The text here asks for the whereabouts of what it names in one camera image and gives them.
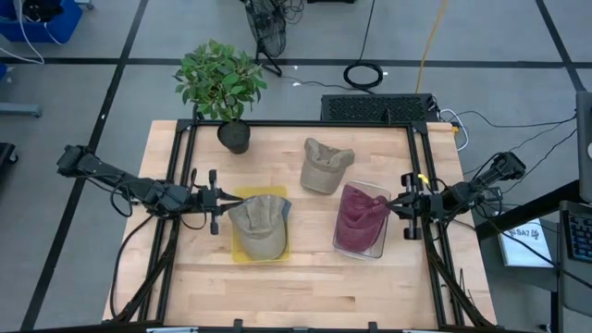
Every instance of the potted plant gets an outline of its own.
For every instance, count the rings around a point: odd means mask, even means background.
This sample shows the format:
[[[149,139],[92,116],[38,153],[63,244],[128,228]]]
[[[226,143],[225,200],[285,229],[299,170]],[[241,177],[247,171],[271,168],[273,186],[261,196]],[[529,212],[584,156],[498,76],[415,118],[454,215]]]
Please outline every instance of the potted plant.
[[[193,112],[220,117],[224,122],[218,128],[218,139],[234,154],[249,148],[251,129],[241,120],[245,103],[253,111],[254,96],[261,99],[260,89],[267,85],[261,80],[262,68],[244,51],[234,56],[233,45],[214,40],[200,45],[193,53],[181,59],[181,69],[173,76],[179,85],[183,104],[193,103]]]

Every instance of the black plant pot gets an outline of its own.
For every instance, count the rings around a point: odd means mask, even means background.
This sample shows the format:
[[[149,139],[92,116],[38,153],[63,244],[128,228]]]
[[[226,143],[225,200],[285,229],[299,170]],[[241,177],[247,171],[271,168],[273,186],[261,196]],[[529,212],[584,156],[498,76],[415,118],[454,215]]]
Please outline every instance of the black plant pot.
[[[220,125],[218,139],[234,154],[242,154],[249,149],[251,128],[242,120],[234,120]]]

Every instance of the baseball cap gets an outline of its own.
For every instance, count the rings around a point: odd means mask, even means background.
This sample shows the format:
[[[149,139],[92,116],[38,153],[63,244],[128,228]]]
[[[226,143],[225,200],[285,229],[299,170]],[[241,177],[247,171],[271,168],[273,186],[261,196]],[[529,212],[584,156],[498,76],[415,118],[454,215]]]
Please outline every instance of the baseball cap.
[[[326,146],[313,138],[304,143],[306,158],[300,175],[301,185],[325,194],[333,193],[341,183],[345,169],[353,163],[352,149],[340,150]]]
[[[255,261],[272,260],[284,252],[291,203],[276,195],[257,195],[228,210],[244,251]]]
[[[343,187],[336,225],[336,242],[343,250],[361,253],[376,242],[389,209],[387,198],[376,198],[351,185]]]

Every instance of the black keyboard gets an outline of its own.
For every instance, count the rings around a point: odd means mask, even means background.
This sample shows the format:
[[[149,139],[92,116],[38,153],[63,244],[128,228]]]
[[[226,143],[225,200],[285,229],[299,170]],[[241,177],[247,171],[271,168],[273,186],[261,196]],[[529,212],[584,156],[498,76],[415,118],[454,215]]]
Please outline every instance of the black keyboard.
[[[569,215],[566,240],[569,256],[592,263],[592,216]]]

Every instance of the wooden table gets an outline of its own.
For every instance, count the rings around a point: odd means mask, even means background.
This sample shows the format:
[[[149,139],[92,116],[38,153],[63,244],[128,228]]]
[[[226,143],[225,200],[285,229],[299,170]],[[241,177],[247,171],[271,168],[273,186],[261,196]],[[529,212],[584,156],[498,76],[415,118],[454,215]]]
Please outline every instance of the wooden table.
[[[142,177],[166,177],[175,126],[176,121],[153,123]],[[449,184],[462,180],[450,124],[428,127],[438,177]],[[355,163],[332,195],[315,194],[300,186],[307,137],[352,148],[356,153]],[[421,147],[419,136],[416,141]],[[177,181],[183,152],[181,148]],[[426,170],[421,153],[420,159],[422,170]],[[241,318],[246,327],[365,328],[369,321],[378,322],[380,328],[437,327],[424,243],[403,238],[406,221],[391,214],[384,255],[375,261],[352,259],[337,253],[332,245],[346,181],[372,182],[393,196],[404,192],[400,175],[412,170],[404,129],[257,127],[252,128],[249,151],[234,155],[219,143],[216,127],[200,127],[192,165],[198,169],[198,184],[206,184],[208,170],[217,169],[218,186],[227,192],[242,186],[285,185],[293,204],[289,215],[291,257],[287,262],[267,265],[233,263],[227,215],[219,220],[217,236],[210,235],[208,228],[195,231],[181,227],[166,325],[229,327],[235,318]],[[145,218],[146,214],[136,209],[128,220],[126,235]],[[203,223],[203,216],[184,219],[194,226]],[[473,224],[470,215],[458,219]],[[123,253],[117,278],[118,311],[145,277],[154,226],[151,222],[138,232]],[[457,277],[462,268],[475,305],[495,322],[475,233],[457,224],[450,224],[448,232]],[[159,286],[154,287],[149,318],[154,318],[159,291]],[[442,293],[448,322],[453,323],[449,293],[446,288]]]

